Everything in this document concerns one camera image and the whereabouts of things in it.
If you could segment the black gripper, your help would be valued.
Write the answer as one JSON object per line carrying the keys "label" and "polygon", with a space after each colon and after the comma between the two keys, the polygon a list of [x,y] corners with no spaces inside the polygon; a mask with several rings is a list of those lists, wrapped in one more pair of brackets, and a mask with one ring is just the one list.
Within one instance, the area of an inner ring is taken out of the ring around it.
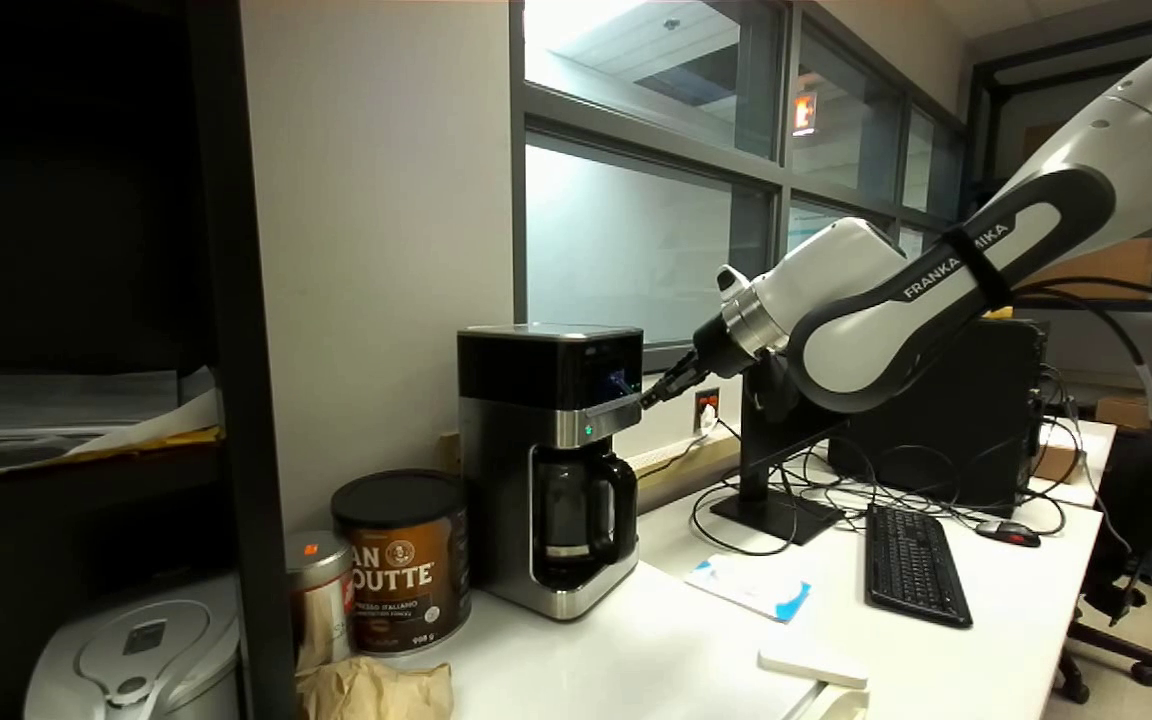
{"label": "black gripper", "polygon": [[680,364],[661,371],[638,393],[638,407],[672,400],[672,397],[686,393],[693,382],[699,382],[704,375],[739,375],[749,364],[752,364],[752,353],[743,353],[737,343],[737,334],[726,333],[726,325],[719,316],[713,316],[707,325],[699,325],[693,333],[693,356],[685,356]]}

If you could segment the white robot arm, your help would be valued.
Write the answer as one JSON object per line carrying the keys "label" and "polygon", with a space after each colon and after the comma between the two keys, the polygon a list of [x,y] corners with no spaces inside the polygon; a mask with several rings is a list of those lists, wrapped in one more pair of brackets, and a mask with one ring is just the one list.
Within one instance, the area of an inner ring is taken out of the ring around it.
{"label": "white robot arm", "polygon": [[1146,228],[1152,54],[1056,128],[922,257],[900,257],[866,218],[843,217],[758,275],[725,268],[719,311],[642,403],[778,356],[816,407],[866,410],[911,382],[940,334],[1004,306],[1032,271]]}

